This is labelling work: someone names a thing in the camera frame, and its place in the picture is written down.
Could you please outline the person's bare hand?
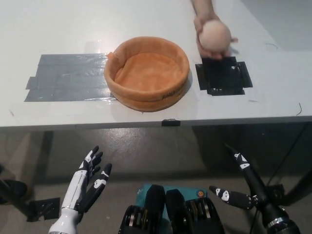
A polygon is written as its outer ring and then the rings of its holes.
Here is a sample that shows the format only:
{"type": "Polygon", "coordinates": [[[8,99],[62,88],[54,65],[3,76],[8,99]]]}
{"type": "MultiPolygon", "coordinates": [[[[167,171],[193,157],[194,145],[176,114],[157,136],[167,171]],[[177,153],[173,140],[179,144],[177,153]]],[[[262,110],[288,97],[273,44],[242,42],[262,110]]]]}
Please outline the person's bare hand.
{"type": "Polygon", "coordinates": [[[220,21],[220,18],[215,14],[215,13],[209,13],[207,15],[198,15],[194,19],[194,26],[196,30],[196,43],[197,43],[197,48],[199,51],[199,54],[203,58],[211,58],[211,59],[222,59],[224,57],[229,57],[231,55],[230,50],[228,49],[227,51],[217,53],[213,51],[206,50],[204,47],[202,47],[200,41],[199,41],[199,34],[202,32],[203,25],[211,20],[218,20],[220,21]]]}

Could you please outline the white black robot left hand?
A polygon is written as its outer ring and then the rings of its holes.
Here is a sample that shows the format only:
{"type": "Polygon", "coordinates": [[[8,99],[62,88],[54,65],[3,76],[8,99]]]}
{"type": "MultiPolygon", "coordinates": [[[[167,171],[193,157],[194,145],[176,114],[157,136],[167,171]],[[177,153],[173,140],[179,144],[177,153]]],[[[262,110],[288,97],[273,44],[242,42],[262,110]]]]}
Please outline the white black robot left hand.
{"type": "Polygon", "coordinates": [[[79,168],[73,174],[66,191],[61,214],[58,220],[49,229],[50,234],[76,234],[77,225],[83,215],[89,211],[103,192],[109,180],[112,164],[107,163],[98,178],[89,187],[91,178],[100,171],[100,162],[103,152],[99,147],[93,148],[83,159],[79,168]]]}

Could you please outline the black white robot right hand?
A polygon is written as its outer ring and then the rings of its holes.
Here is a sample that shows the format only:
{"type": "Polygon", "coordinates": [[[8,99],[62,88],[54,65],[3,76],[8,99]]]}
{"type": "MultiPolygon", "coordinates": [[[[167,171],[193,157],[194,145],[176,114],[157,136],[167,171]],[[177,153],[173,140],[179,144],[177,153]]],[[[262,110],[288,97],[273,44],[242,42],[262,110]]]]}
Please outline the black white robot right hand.
{"type": "Polygon", "coordinates": [[[230,145],[225,145],[229,155],[235,159],[250,189],[250,194],[229,191],[216,186],[210,186],[209,190],[219,197],[224,203],[243,209],[257,208],[262,214],[262,222],[266,228],[271,228],[278,223],[289,220],[287,213],[273,203],[273,200],[250,162],[230,145]]]}

